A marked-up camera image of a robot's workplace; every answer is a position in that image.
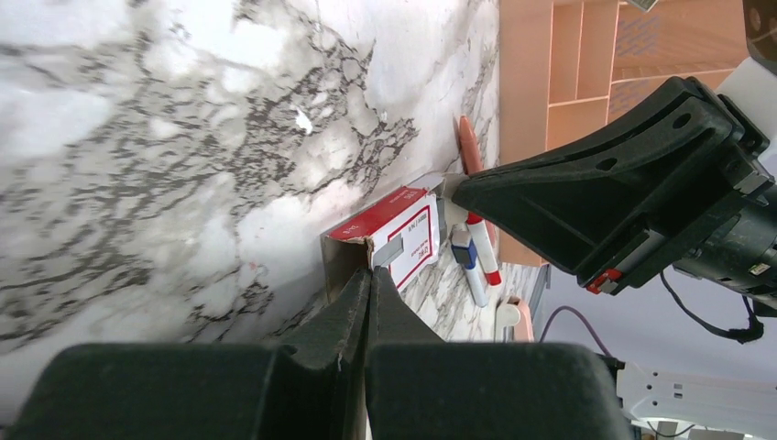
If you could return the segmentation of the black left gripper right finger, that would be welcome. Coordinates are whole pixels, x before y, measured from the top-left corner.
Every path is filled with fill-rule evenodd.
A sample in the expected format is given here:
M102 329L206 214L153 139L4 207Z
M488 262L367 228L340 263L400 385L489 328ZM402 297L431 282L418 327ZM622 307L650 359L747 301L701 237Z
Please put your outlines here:
M373 271L366 392L376 439L628 439L607 365L577 345L442 340Z

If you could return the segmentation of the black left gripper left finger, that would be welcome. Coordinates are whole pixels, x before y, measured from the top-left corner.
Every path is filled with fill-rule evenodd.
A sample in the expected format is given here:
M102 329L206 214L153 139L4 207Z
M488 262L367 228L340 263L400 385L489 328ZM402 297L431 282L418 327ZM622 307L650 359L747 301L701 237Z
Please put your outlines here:
M283 338L87 344L44 369L6 439L345 439L372 274Z

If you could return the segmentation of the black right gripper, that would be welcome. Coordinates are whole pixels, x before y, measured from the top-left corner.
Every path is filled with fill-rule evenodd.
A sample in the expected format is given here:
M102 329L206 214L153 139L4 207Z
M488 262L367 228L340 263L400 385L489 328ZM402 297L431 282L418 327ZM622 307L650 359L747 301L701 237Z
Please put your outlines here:
M464 179L460 207L593 293L673 267L776 314L776 4L746 1L749 57L712 92L672 77L568 145Z

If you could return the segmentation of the grey staple strips tray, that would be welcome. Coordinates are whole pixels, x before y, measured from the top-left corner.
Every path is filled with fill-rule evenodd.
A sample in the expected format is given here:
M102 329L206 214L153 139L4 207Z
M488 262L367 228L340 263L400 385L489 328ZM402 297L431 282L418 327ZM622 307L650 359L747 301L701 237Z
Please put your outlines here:
M403 254L403 252L403 238L401 235L395 236L373 253L371 266L372 268L388 268L395 259Z

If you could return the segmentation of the red white staple box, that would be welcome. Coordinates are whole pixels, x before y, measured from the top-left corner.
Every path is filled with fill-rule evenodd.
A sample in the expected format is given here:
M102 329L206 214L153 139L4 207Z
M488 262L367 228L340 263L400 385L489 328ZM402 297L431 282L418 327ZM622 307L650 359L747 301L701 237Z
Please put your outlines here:
M437 262L448 232L443 187L441 173L423 175L324 233L327 300L336 299L356 270L374 269L373 253L398 235L403 238L404 252L386 269L399 290Z

